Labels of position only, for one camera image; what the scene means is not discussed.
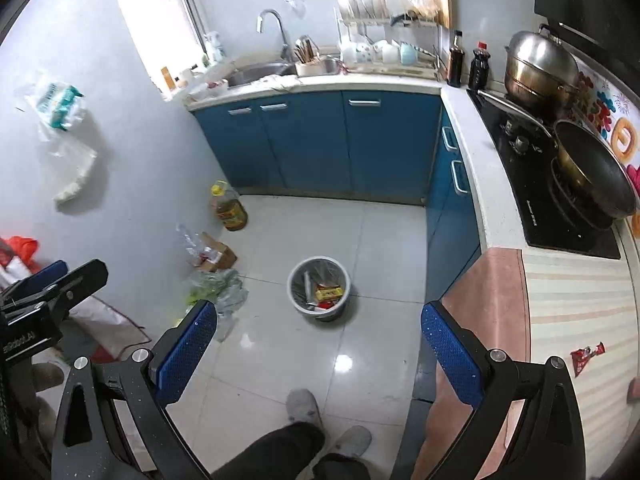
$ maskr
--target window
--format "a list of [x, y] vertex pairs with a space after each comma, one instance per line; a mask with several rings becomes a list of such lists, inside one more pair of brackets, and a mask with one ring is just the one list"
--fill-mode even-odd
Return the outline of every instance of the window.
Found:
[[118, 0], [129, 32], [155, 85], [169, 93], [161, 70], [173, 77], [200, 63], [202, 24], [193, 0]]

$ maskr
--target tile floor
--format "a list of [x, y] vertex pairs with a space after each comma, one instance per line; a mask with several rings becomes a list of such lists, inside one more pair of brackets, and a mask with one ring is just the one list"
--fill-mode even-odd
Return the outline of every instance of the tile floor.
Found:
[[[248, 301], [169, 414], [212, 471], [285, 425], [287, 393], [308, 388], [332, 438], [353, 424], [370, 429], [364, 462], [374, 480], [388, 478], [420, 346], [424, 209], [283, 196], [243, 196], [242, 203], [247, 227], [222, 241], [238, 255]], [[284, 285], [300, 260], [316, 254], [336, 258], [353, 278], [348, 310], [327, 324], [300, 316]]]

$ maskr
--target yellow bottle cap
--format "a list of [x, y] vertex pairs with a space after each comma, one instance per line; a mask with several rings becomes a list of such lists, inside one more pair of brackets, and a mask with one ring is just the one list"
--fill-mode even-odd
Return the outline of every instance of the yellow bottle cap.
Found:
[[224, 180], [217, 181], [211, 186], [211, 194], [213, 196], [223, 196], [226, 191], [227, 183]]

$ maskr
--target shoe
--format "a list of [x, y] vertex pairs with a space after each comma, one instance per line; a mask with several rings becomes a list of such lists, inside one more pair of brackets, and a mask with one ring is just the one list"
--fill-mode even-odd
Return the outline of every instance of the shoe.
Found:
[[309, 422], [322, 430], [320, 410], [314, 394], [309, 390], [291, 390], [287, 396], [287, 415], [291, 423]]
[[371, 432], [364, 426], [351, 426], [328, 451], [348, 458], [361, 457], [371, 444]]

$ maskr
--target blue cabinet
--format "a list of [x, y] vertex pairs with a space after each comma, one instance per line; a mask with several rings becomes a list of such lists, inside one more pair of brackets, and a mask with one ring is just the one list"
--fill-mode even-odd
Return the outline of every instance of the blue cabinet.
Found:
[[440, 98], [378, 91], [345, 91], [342, 97], [354, 192], [425, 198]]
[[234, 187], [283, 187], [282, 176], [252, 101], [194, 112], [207, 142]]
[[340, 92], [288, 94], [255, 104], [288, 189], [351, 190]]
[[451, 187], [451, 162], [460, 158], [456, 136], [447, 111], [442, 107], [440, 132], [436, 140], [436, 159], [427, 196], [427, 241], [431, 240]]
[[[450, 153], [438, 149], [436, 157], [436, 166], [441, 162], [437, 159], [448, 162], [449, 186], [434, 231], [427, 240], [426, 301], [439, 300], [480, 255], [476, 212], [465, 167], [458, 156], [449, 161]], [[436, 180], [432, 179], [430, 196], [431, 191], [435, 193], [435, 185]]]

